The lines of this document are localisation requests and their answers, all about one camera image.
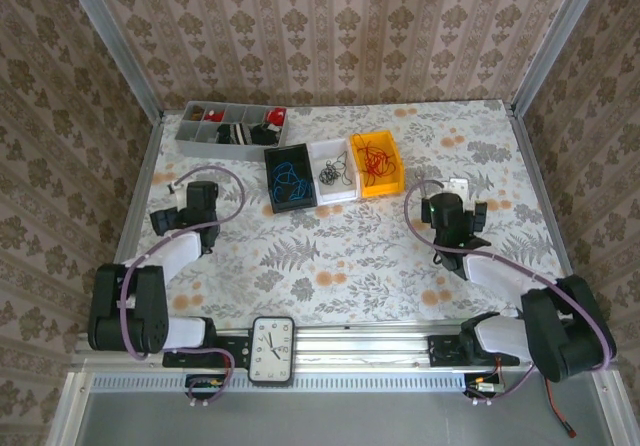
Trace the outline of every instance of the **yellow bin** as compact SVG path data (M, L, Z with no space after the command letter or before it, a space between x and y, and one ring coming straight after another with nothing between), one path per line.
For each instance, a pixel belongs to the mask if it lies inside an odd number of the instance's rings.
M376 131L375 133L354 134L350 138L353 157L360 172L362 197L372 198L383 194L395 194L404 191L404 165L398 153L396 142L391 131ZM395 165L395 170L388 176L376 177L367 172L365 166L364 148L380 148L389 157L388 162Z

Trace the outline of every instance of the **gray tray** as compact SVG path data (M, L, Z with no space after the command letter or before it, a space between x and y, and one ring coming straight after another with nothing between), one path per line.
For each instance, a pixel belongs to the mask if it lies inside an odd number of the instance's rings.
M203 118L211 110L224 111L222 122L191 121L194 106L204 109ZM176 134L176 142L184 156L212 159L239 159L241 161L264 162L264 150L269 146L218 144L216 135L222 124L244 123L249 126L262 124L269 111L276 106L256 106L251 104L214 103L209 101L189 101L180 127ZM285 116L278 147L286 144L289 130L288 115Z

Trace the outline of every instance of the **compartment organizer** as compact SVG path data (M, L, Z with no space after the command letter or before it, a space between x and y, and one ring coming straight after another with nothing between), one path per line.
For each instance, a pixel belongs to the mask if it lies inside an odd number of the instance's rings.
M175 139L184 156L262 162L264 151L273 146L219 144L216 142L218 128L223 124L242 123L250 127L263 124L267 114L275 108L275 106L189 101ZM288 130L289 123L285 115L277 147L286 144Z

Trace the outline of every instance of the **white table surface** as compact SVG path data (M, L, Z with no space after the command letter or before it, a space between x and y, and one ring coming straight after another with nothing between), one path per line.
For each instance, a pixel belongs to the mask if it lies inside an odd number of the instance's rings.
M417 169L427 178L469 179L473 199L489 202L480 236L539 272L562 275L502 102L290 108L287 114L287 144L389 129L407 188ZM312 325L466 318L509 307L502 295L432 264L434 252L404 223L404 194L274 216L264 164L184 157L173 139L179 121L180 115L164 118L138 253L158 240L148 213L175 206L166 185L196 166L233 170L248 201L222 225L213 254L168 285L170 314L210 316L219 328L239 328L259 315L288 315ZM238 206L237 186L223 174L192 177L206 179L219 183L218 216L228 216ZM433 237L418 219L418 196L414 224Z

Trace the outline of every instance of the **clock face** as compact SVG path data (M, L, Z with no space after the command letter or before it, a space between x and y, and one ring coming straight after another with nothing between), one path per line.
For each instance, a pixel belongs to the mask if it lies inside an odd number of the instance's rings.
M249 379L254 383L289 383L293 372L293 319L262 317L253 323Z

